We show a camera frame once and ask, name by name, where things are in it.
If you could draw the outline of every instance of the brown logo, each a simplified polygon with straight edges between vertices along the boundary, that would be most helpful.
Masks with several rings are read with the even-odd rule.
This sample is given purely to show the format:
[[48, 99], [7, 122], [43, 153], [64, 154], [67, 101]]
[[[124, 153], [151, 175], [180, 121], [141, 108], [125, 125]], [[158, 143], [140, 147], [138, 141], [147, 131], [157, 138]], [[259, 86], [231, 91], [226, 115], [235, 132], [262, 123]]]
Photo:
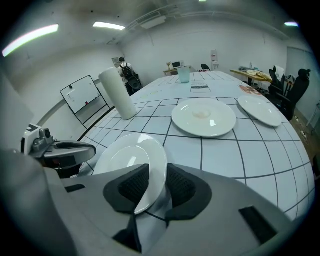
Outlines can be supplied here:
[[260, 92], [258, 92], [257, 90], [253, 89], [251, 86], [243, 86], [239, 84], [239, 88], [244, 91], [247, 94], [255, 94], [258, 96], [262, 96], [262, 94]]

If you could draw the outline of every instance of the backpack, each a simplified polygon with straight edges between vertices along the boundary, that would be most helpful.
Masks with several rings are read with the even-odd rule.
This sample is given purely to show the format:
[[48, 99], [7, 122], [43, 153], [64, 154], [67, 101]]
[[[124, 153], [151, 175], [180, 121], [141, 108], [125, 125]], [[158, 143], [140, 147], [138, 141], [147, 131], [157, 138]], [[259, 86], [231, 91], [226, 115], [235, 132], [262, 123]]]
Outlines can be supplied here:
[[132, 78], [134, 76], [131, 68], [128, 67], [128, 63], [125, 64], [125, 67], [123, 67], [123, 66], [120, 66], [120, 67], [122, 68], [122, 74], [125, 79], [129, 80], [130, 78]]

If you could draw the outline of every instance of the paper towel roll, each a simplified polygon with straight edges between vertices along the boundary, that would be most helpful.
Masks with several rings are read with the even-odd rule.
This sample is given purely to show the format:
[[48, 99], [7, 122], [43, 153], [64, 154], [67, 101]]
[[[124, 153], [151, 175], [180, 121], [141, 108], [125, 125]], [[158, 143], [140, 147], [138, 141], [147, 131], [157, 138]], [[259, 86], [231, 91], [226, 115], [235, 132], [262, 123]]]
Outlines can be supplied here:
[[100, 73], [99, 79], [122, 119], [128, 120], [133, 118], [137, 114], [137, 110], [118, 70], [115, 67], [110, 67]]

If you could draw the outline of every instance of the white plate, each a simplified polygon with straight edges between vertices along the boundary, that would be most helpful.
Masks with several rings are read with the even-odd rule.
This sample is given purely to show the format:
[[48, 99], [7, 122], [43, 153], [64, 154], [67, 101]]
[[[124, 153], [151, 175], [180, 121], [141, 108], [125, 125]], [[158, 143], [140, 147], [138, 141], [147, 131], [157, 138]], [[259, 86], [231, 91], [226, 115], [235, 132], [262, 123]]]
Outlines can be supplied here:
[[261, 98], [241, 96], [238, 98], [238, 102], [245, 111], [262, 123], [273, 127], [281, 125], [281, 117], [275, 108]]
[[134, 210], [136, 215], [153, 205], [166, 183], [168, 161], [159, 141], [143, 133], [124, 136], [104, 151], [93, 173], [103, 174], [141, 164], [149, 164], [149, 186]]
[[172, 111], [174, 123], [187, 133], [201, 137], [227, 134], [236, 124], [236, 115], [226, 104], [210, 99], [183, 101]]

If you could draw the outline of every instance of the ceiling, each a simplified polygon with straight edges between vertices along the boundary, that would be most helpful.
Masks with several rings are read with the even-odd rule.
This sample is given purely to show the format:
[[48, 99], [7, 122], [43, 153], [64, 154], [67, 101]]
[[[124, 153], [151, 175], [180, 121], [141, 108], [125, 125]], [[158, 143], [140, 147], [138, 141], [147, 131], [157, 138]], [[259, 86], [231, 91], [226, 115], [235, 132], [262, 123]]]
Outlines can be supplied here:
[[[271, 0], [40, 0], [25, 12], [0, 46], [3, 49], [19, 36], [52, 24], [59, 24], [57, 33], [26, 44], [7, 58], [36, 60], [80, 46], [115, 45], [126, 35], [144, 30], [140, 24], [149, 17], [160, 15], [172, 21], [194, 16], [232, 19], [264, 27], [283, 39], [297, 33], [297, 29], [284, 26], [290, 17]], [[126, 29], [92, 27], [95, 21]]]

